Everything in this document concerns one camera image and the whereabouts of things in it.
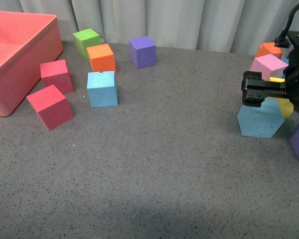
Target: curtain fold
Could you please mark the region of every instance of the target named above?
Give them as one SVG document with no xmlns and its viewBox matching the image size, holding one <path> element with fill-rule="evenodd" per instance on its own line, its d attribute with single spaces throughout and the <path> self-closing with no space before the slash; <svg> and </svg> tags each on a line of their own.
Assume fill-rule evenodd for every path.
<svg viewBox="0 0 299 239">
<path fill-rule="evenodd" d="M 299 0 L 0 0 L 0 10 L 57 15 L 61 37 L 91 28 L 103 42 L 149 36 L 157 46 L 255 54 Z M 291 30 L 299 30 L 299 11 Z"/>
</svg>

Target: black cable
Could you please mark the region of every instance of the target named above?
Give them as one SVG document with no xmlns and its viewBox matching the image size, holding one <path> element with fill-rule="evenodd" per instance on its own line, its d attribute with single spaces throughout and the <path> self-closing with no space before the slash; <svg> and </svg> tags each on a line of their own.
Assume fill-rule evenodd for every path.
<svg viewBox="0 0 299 239">
<path fill-rule="evenodd" d="M 299 3 L 296 6 L 294 6 L 293 9 L 291 9 L 291 11 L 289 13 L 289 17 L 288 17 L 288 21 L 287 21 L 286 27 L 280 33 L 280 37 L 285 38 L 287 36 L 287 33 L 288 33 L 289 28 L 291 26 L 291 23 L 293 22 L 293 19 L 294 19 L 294 15 L 295 15 L 296 11 L 298 11 L 298 10 L 299 10 Z"/>
<path fill-rule="evenodd" d="M 287 33 L 288 33 L 289 28 L 291 26 L 291 23 L 293 22 L 294 15 L 295 15 L 296 11 L 298 11 L 298 10 L 299 10 L 299 3 L 296 6 L 294 6 L 293 9 L 291 9 L 291 11 L 289 13 L 289 17 L 288 17 L 286 27 L 284 28 L 284 30 L 282 30 L 280 35 L 278 37 L 276 37 L 276 39 L 275 39 L 275 46 L 284 47 L 284 48 L 289 47 L 289 43 L 286 40 L 286 36 L 287 36 Z"/>
</svg>

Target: green cube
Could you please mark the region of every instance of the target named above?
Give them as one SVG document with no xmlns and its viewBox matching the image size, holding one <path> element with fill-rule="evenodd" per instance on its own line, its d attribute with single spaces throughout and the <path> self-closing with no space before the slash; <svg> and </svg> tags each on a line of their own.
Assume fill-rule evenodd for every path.
<svg viewBox="0 0 299 239">
<path fill-rule="evenodd" d="M 100 35 L 92 29 L 85 29 L 78 31 L 73 34 L 74 42 L 77 51 L 85 58 L 89 59 L 87 47 L 96 46 L 101 44 Z"/>
</svg>

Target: pink block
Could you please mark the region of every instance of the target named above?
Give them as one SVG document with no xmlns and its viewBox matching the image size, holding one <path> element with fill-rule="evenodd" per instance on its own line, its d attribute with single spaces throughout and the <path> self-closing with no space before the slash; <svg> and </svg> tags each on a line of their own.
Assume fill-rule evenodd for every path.
<svg viewBox="0 0 299 239">
<path fill-rule="evenodd" d="M 49 130 L 74 117 L 65 96 L 54 85 L 35 92 L 26 98 Z"/>
<path fill-rule="evenodd" d="M 55 85 L 63 94 L 74 92 L 72 78 L 65 60 L 42 63 L 41 78 L 45 86 Z"/>
<path fill-rule="evenodd" d="M 251 65 L 250 71 L 262 73 L 262 79 L 267 81 L 269 77 L 283 76 L 284 69 L 288 66 L 287 63 L 278 59 L 272 54 L 256 57 Z"/>
</svg>

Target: orange cube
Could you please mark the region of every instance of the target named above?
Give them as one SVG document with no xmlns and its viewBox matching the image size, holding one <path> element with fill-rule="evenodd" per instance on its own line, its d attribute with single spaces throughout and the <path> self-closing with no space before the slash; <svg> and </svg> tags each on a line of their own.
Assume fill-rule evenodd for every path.
<svg viewBox="0 0 299 239">
<path fill-rule="evenodd" d="M 116 73 L 114 53 L 108 44 L 87 47 L 86 50 L 94 72 L 114 71 Z"/>
<path fill-rule="evenodd" d="M 260 57 L 260 56 L 265 56 L 265 55 L 268 55 L 268 54 L 272 54 L 272 55 L 276 56 L 279 59 L 283 55 L 282 52 L 281 52 L 281 49 L 279 47 L 275 47 L 274 42 L 266 42 L 266 43 L 263 43 L 259 47 L 255 58 Z"/>
</svg>

